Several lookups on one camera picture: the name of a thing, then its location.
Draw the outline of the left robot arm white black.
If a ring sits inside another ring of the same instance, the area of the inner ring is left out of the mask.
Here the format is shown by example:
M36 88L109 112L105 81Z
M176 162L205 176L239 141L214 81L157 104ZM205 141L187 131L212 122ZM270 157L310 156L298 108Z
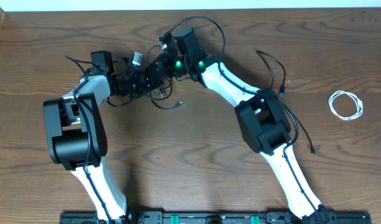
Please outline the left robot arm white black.
M43 103L47 147L54 163L69 170L83 185L95 212L64 212L60 223L139 223L139 216L127 204L107 165L108 141L99 106L110 96L138 94L135 70L142 55L122 58L122 75L114 74L112 53L91 53L91 67L72 91Z

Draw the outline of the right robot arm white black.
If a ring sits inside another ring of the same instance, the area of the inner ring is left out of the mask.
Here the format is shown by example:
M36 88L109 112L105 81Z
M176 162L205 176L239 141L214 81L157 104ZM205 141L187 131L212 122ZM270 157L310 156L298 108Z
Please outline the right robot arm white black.
M170 30L158 41L164 53L147 72L159 78L187 73L223 97L234 108L244 142L272 168L294 219L328 223L328 211L307 183L293 152L302 125L275 92L247 84L226 68L221 57L207 55L191 27Z

